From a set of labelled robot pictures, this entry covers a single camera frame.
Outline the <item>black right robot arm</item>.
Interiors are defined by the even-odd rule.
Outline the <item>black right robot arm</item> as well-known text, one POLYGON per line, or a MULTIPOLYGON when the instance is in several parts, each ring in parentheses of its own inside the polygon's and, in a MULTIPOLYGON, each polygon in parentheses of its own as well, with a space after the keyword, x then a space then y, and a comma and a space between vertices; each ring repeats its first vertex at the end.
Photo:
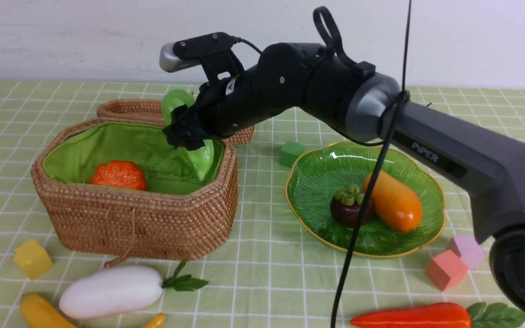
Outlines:
POLYGON ((247 70, 232 52, 242 40, 227 33, 162 46, 163 71, 200 65, 208 79, 193 105, 173 110, 167 142, 194 151, 299 107, 354 143, 381 147, 361 215, 394 145, 468 193, 476 241, 494 237, 493 277, 525 312, 525 143, 411 102, 404 82, 346 55, 329 9, 315 8, 313 21, 323 44, 272 44, 247 70))

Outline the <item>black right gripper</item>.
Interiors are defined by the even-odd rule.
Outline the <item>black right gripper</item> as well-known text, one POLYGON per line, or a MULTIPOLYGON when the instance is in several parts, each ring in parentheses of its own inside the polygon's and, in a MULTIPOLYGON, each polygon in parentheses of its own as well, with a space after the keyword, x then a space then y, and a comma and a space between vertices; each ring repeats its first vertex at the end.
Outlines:
POLYGON ((171 112, 171 122, 162 129, 169 145, 196 151, 206 145, 206 141, 221 140, 202 120, 198 110, 192 106, 181 105, 171 112))

